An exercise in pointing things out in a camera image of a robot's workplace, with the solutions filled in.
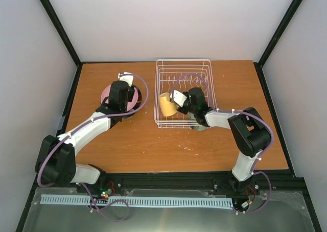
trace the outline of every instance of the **wooden tabletop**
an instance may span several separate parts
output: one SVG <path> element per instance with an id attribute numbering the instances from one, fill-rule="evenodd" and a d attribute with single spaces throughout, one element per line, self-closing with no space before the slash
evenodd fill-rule
<path id="1" fill-rule="evenodd" d="M 189 172 L 231 170 L 239 150 L 228 129 L 214 127 L 160 129 L 154 122 L 155 62 L 84 64 L 78 82 L 67 130 L 92 115 L 100 106 L 104 88 L 117 80 L 119 72 L 140 75 L 150 94 L 144 108 L 87 144 L 77 163 L 93 164 L 106 172 Z M 287 163 L 252 61 L 213 61 L 213 79 L 220 109 L 254 107 L 273 128 L 275 143 L 256 169 L 287 169 Z M 145 87 L 133 84 L 145 97 Z"/>

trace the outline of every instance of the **white dish rack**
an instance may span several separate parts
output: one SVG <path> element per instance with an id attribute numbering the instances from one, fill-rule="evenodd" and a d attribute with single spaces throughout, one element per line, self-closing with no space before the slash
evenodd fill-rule
<path id="1" fill-rule="evenodd" d="M 159 59 L 156 63 L 155 74 L 155 102 L 154 120 L 159 128 L 193 128 L 199 124 L 190 119 L 189 114 L 177 112 L 173 116 L 164 117 L 159 106 L 159 95 L 164 92 L 171 93 L 178 78 L 185 74 L 197 74 L 201 76 L 209 88 L 206 88 L 198 77 L 187 75 L 182 78 L 176 90 L 180 92 L 189 91 L 192 87 L 201 87 L 208 102 L 208 90 L 211 93 L 211 102 L 217 107 L 213 82 L 213 71 L 211 61 L 208 59 Z"/>

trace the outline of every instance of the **cable tray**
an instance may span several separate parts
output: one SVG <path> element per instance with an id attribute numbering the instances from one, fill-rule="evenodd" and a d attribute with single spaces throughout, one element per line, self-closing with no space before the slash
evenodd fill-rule
<path id="1" fill-rule="evenodd" d="M 97 205 L 105 206 L 115 200 L 125 200 L 130 207 L 158 207 L 158 208 L 220 208 L 231 209 L 231 198 L 183 198 L 183 197 L 120 197 L 111 196 L 108 201 L 97 201 Z M 56 205 L 90 205 L 90 197 L 87 195 L 41 195 L 40 204 Z M 126 206 L 117 202 L 112 206 Z"/>

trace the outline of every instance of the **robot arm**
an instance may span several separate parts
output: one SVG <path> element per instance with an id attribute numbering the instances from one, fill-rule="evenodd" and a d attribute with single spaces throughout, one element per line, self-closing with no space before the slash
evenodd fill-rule
<path id="1" fill-rule="evenodd" d="M 129 110 L 128 103 L 135 101 L 135 97 L 137 103 L 131 111 L 139 107 L 141 93 L 132 86 L 133 76 L 126 75 L 119 78 L 111 84 L 109 95 L 103 99 L 101 106 L 86 121 L 62 135 L 57 137 L 49 135 L 44 138 L 35 166 L 37 173 L 53 148 L 62 143 L 41 171 L 43 179 L 64 187 L 69 183 L 95 184 L 101 174 L 105 173 L 92 165 L 76 164 L 75 157 L 96 136 L 121 121 L 123 116 L 119 114 Z"/>
<path id="2" fill-rule="evenodd" d="M 231 129 L 240 150 L 232 173 L 239 182 L 252 176 L 256 161 L 271 142 L 271 135 L 266 127 L 260 121 L 246 115 L 251 114 L 262 120 L 254 108 L 250 107 L 243 111 L 222 111 L 211 108 L 205 100 L 202 89 L 198 87 L 183 93 L 175 90 L 171 94 L 171 99 L 178 105 L 179 112 L 192 113 L 198 124 Z"/>

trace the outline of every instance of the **white wall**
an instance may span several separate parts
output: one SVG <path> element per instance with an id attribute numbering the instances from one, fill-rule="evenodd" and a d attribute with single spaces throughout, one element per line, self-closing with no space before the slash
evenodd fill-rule
<path id="1" fill-rule="evenodd" d="M 292 0 L 50 0 L 82 61 L 258 61 Z"/>
<path id="2" fill-rule="evenodd" d="M 303 0 L 264 73 L 297 176 L 327 231 L 327 2 Z"/>
<path id="3" fill-rule="evenodd" d="M 15 231 L 76 67 L 39 0 L 0 0 L 1 231 Z"/>

